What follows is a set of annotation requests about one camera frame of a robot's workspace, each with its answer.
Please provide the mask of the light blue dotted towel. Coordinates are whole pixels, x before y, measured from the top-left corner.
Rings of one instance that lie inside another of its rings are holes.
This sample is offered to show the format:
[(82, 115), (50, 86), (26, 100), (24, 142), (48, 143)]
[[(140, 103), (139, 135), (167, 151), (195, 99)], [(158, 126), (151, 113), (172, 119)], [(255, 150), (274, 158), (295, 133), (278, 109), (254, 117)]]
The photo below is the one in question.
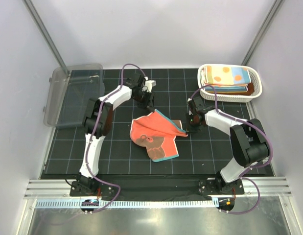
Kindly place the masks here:
[(237, 92), (237, 91), (247, 91), (248, 87), (242, 87), (242, 86), (233, 86), (233, 87), (218, 87), (218, 86), (214, 86), (214, 89), (216, 91), (222, 91), (222, 92), (227, 92), (227, 91), (233, 91), (233, 92)]

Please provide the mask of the peach dotted towel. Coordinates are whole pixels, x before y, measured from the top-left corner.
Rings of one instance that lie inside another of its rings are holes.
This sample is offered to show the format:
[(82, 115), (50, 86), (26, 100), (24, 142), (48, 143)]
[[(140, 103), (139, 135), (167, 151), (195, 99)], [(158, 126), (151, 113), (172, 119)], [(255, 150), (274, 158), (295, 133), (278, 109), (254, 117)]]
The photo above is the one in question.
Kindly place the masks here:
[(247, 69), (228, 65), (205, 65), (200, 72), (205, 84), (230, 87), (245, 87), (251, 83)]

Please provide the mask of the salmon pink towel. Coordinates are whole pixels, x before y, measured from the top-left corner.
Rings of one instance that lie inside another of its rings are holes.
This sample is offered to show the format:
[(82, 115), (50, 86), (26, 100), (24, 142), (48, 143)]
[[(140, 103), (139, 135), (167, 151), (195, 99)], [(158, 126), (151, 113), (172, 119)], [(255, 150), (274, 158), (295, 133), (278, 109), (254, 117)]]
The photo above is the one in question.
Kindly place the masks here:
[(159, 110), (133, 119), (130, 138), (138, 146), (146, 148), (153, 162), (179, 157), (176, 137), (187, 137), (180, 120), (171, 120)]

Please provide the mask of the brown towel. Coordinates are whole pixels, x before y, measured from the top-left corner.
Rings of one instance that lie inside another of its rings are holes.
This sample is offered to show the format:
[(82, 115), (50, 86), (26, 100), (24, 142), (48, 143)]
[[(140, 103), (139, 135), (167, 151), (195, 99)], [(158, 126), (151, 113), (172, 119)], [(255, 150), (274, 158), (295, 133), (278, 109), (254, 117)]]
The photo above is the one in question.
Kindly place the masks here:
[(245, 91), (245, 92), (243, 92), (243, 91), (240, 91), (240, 92), (226, 92), (226, 93), (223, 93), (223, 94), (226, 94), (226, 95), (245, 95), (245, 96), (250, 96), (255, 91), (254, 90), (254, 86), (253, 86), (252, 83), (248, 84), (248, 86), (246, 88), (247, 88), (247, 91)]

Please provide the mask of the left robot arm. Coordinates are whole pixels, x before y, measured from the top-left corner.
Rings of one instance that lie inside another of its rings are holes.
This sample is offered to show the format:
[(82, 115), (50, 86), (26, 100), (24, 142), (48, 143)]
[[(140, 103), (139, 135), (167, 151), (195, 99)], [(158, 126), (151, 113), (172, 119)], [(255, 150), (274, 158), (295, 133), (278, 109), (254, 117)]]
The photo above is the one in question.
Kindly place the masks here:
[(128, 100), (151, 112), (154, 108), (155, 80), (135, 73), (105, 96), (88, 101), (83, 126), (85, 128), (85, 151), (78, 176), (71, 188), (87, 196), (97, 193), (99, 183), (95, 177), (99, 172), (99, 157), (103, 142), (112, 128), (114, 110)]

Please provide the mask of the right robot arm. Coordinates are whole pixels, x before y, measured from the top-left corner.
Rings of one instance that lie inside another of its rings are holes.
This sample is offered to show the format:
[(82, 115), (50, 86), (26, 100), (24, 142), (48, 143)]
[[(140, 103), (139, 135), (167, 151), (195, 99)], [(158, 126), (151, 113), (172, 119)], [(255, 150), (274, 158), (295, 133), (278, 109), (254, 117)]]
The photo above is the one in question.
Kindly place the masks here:
[(211, 193), (229, 194), (240, 178), (267, 157), (272, 157), (273, 148), (258, 119), (245, 120), (228, 115), (216, 106), (207, 107), (202, 98), (193, 97), (187, 101), (186, 131), (197, 133), (209, 126), (230, 137), (233, 158), (217, 172), (214, 180), (205, 181)]

